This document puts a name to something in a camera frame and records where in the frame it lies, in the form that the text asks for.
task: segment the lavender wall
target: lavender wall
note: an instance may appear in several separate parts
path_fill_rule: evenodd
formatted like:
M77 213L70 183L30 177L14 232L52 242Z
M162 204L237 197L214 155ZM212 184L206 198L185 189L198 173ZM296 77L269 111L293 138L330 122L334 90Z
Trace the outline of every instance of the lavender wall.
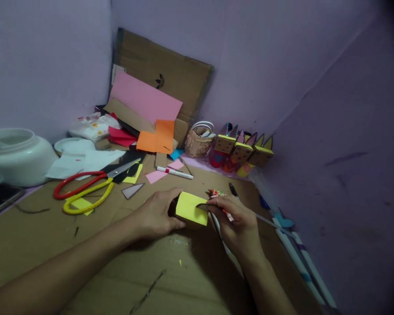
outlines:
M277 129L264 175L343 314L394 314L394 17L380 15Z
M56 141L108 96L110 0L0 1L0 128Z
M268 133L375 10L375 1L351 0L113 0L113 30L214 64L200 118Z

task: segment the white plastic jar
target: white plastic jar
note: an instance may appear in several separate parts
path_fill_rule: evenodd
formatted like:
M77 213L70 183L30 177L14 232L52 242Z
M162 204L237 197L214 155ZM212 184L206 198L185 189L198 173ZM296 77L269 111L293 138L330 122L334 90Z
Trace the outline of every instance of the white plastic jar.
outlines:
M0 183L33 187L45 183L58 159L51 144L28 129L0 129Z

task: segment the orange paper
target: orange paper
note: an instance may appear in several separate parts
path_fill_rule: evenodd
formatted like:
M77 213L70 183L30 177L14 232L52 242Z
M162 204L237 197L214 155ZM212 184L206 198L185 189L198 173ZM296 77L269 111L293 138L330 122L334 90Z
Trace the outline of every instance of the orange paper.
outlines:
M171 154L174 140L175 122L170 120L156 120L154 134L141 131L137 140L137 149L147 152L160 152Z

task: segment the phone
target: phone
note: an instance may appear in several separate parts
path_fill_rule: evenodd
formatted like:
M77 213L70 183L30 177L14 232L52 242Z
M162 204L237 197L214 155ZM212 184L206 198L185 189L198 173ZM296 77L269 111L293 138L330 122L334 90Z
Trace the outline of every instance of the phone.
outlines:
M0 211L6 209L13 202L25 194L25 190L20 187L12 187L4 184L0 185Z

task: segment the hand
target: hand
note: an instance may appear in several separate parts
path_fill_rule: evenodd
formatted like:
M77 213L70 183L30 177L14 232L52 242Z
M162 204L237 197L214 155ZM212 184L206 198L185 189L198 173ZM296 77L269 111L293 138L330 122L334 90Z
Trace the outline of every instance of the hand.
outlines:
M229 212L234 221L230 222L226 214L217 207L210 207L210 211L219 221L220 231L225 244L237 257L239 263L248 259L264 258L258 235L257 217L246 208L235 196L215 197L207 204L216 205Z
M140 238L157 239L172 230L185 227L181 220L168 216L169 205L182 191L182 188L172 188L164 192L155 192L129 216L138 225Z

